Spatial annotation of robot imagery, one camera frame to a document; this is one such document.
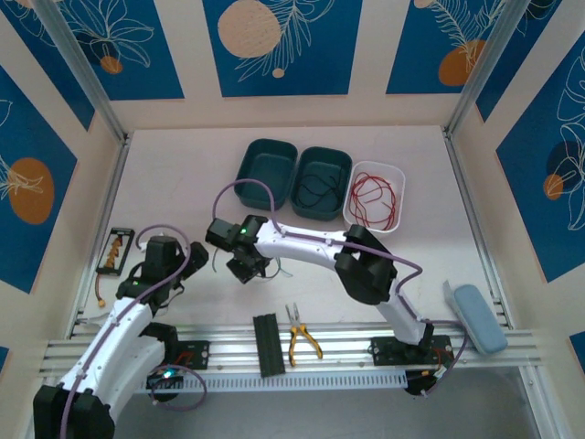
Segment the aluminium side rail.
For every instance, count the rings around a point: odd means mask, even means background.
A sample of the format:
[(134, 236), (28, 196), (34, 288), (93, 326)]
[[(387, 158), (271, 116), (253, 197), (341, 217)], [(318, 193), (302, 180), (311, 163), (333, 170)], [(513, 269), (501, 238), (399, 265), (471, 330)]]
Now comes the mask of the aluminium side rail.
[(80, 280), (77, 283), (77, 293), (69, 312), (68, 323), (63, 331), (65, 339), (71, 337), (79, 312), (84, 309), (90, 291), (93, 288), (94, 275), (96, 274), (96, 268), (101, 256), (102, 245), (108, 233), (113, 205), (122, 180), (122, 174), (129, 154), (132, 137), (133, 132), (128, 133), (118, 148), (115, 161), (113, 162), (113, 168), (108, 175), (107, 186), (100, 198), (101, 204), (97, 210), (97, 219), (90, 234), (90, 249), (83, 260), (83, 271), (81, 272)]
[(506, 329), (513, 329), (514, 323), (510, 319), (507, 308), (507, 301), (503, 296), (503, 287), (500, 276), (496, 270), (495, 262), (491, 256), (479, 220), (478, 213), (473, 203), (471, 189), (468, 185), (466, 175), (463, 169), (463, 163), (458, 155), (452, 136), (446, 129), (442, 130), (446, 151), (448, 153), (452, 171), (454, 173), (457, 186), (464, 204), (465, 213), (471, 228), (474, 244), (478, 252), (484, 277), (488, 285), (488, 292), (491, 297), (490, 302), (495, 306), (496, 318), (499, 324)]

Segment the small black controller board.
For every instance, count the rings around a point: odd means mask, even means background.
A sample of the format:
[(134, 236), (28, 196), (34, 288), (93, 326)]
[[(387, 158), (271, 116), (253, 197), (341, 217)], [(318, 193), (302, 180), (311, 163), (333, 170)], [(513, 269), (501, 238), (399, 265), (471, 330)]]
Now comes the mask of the small black controller board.
[(450, 374), (444, 367), (439, 369), (411, 370), (406, 372), (406, 392), (415, 397), (427, 398), (437, 390), (439, 384)]
[(173, 390), (181, 388), (184, 382), (184, 375), (177, 369), (160, 369), (147, 376), (147, 390)]

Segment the black extrusion piece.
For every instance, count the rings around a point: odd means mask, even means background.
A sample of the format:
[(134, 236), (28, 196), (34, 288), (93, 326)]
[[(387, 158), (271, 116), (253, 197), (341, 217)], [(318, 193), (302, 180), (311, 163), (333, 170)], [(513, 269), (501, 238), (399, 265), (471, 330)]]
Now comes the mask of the black extrusion piece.
[(276, 315), (255, 316), (253, 326), (261, 377), (269, 378), (284, 374), (285, 366)]

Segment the yellow handled pliers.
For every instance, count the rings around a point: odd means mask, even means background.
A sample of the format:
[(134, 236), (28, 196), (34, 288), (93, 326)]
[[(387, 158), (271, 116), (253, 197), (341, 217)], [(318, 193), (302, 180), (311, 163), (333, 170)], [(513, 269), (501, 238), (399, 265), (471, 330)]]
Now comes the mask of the yellow handled pliers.
[(315, 350), (316, 356), (318, 359), (322, 359), (324, 357), (324, 352), (320, 346), (320, 344), (315, 340), (315, 338), (309, 333), (307, 330), (306, 324), (301, 321), (300, 313), (298, 310), (297, 304), (293, 304), (292, 306), (286, 305), (285, 306), (287, 316), (290, 321), (290, 342), (288, 347), (288, 359), (291, 367), (296, 366), (295, 360), (295, 347), (297, 343), (297, 338), (299, 335), (302, 335)]

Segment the aluminium rail platform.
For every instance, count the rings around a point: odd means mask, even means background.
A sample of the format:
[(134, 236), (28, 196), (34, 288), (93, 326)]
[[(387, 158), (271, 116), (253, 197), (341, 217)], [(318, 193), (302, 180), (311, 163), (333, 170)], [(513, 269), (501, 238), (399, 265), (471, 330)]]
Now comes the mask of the aluminium rail platform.
[[(320, 344), (324, 357), (314, 354), (311, 344), (300, 339), (295, 348), (296, 370), (299, 372), (371, 370), (374, 368), (369, 352), (370, 339), (389, 337), (393, 334), (386, 323), (332, 323), (310, 324), (310, 334)], [(207, 370), (219, 373), (255, 373), (259, 360), (253, 325), (227, 326), (180, 326), (181, 340), (207, 340), (210, 342), (210, 360)], [(64, 375), (84, 353), (97, 327), (76, 325), (69, 339), (55, 339), (48, 347), (39, 368), (41, 377), (59, 378)], [(543, 363), (537, 347), (537, 339), (529, 330), (506, 330), (507, 348), (497, 354), (485, 356), (469, 344), (463, 348), (457, 362), (460, 368), (524, 367)]]

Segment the light blue case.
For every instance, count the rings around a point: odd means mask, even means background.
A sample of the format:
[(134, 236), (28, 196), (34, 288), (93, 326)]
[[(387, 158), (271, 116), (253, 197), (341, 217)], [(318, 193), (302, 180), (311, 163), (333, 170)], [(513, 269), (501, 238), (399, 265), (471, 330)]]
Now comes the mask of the light blue case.
[(445, 281), (442, 289), (446, 303), (459, 318), (480, 354), (491, 356), (507, 348), (504, 330), (475, 285), (452, 287)]

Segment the white plastic bin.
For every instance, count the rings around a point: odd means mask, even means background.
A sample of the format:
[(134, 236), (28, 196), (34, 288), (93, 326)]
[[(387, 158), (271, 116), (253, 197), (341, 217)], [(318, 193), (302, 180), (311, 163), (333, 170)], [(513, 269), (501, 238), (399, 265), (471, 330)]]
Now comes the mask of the white plastic bin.
[(386, 237), (400, 224), (406, 178), (396, 166), (361, 161), (353, 166), (342, 209), (348, 226)]

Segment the teal plastic bin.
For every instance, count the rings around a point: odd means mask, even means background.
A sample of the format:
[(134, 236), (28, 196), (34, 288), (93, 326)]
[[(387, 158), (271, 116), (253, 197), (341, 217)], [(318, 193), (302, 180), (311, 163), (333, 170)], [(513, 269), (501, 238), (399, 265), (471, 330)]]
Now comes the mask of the teal plastic bin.
[[(278, 210), (289, 196), (297, 157), (297, 148), (288, 142), (266, 138), (254, 140), (242, 158), (236, 179), (250, 178), (264, 183), (271, 190), (274, 208)], [(269, 196), (259, 185), (237, 184), (234, 192), (248, 208), (270, 209)]]
[(293, 211), (310, 220), (335, 220), (344, 206), (352, 167), (346, 152), (322, 146), (305, 149), (292, 183)]

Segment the black charging board with lead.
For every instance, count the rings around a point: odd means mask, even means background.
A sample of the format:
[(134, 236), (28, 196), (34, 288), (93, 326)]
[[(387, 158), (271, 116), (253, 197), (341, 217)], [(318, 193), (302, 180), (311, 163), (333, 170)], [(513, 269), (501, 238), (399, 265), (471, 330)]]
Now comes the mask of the black charging board with lead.
[(134, 235), (135, 231), (133, 229), (110, 229), (95, 270), (94, 294), (99, 308), (106, 306), (106, 301), (101, 296), (101, 278), (103, 276), (119, 277), (122, 274)]

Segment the aluminium frame post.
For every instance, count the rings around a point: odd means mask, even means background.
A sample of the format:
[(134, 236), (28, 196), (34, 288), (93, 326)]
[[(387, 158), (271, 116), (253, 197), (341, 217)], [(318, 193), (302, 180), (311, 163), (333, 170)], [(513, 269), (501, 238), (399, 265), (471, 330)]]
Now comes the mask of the aluminium frame post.
[(113, 138), (119, 144), (124, 145), (127, 140), (127, 132), (58, 6), (52, 0), (30, 1), (43, 27), (92, 107), (101, 116)]
[(459, 101), (443, 128), (443, 133), (452, 139), (474, 107), (475, 102), (490, 78), (497, 61), (502, 56), (518, 23), (526, 12), (530, 0), (506, 0), (502, 14), (494, 24), (471, 75), (463, 87)]

